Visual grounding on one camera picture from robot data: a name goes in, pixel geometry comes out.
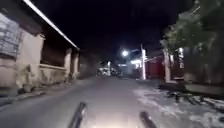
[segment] night sky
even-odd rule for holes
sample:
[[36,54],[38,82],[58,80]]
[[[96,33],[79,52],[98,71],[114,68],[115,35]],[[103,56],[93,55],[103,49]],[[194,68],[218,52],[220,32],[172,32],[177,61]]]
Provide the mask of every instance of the night sky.
[[164,29],[192,0],[32,0],[81,50],[105,58],[143,43],[161,48]]

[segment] street light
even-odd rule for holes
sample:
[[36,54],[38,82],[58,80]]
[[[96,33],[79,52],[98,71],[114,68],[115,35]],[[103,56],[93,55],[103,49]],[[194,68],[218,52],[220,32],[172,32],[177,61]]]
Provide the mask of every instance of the street light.
[[129,55],[129,52],[127,50],[124,50],[121,54],[123,57],[127,57]]

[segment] house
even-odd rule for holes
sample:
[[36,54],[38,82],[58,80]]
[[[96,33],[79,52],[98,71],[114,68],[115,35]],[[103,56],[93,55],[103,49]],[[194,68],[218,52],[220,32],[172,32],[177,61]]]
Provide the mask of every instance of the house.
[[29,91],[75,79],[78,61],[75,44],[29,6],[0,1],[0,87]]

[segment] utility pole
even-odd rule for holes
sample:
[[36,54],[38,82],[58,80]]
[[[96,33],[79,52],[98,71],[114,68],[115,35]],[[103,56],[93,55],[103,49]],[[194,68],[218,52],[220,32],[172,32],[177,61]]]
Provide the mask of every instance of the utility pole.
[[141,44],[141,51],[142,51],[142,80],[146,80],[146,73],[145,73],[145,59],[146,59],[146,51],[143,49]]

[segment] street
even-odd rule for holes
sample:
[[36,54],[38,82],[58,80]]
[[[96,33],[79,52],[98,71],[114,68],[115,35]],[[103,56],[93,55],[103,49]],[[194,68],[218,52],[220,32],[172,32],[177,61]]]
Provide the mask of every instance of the street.
[[204,102],[176,102],[153,84],[117,78],[91,78],[82,84],[0,109],[1,128],[67,128],[81,101],[87,103],[82,128],[142,128],[141,111],[147,111],[158,128],[224,127],[221,112]]

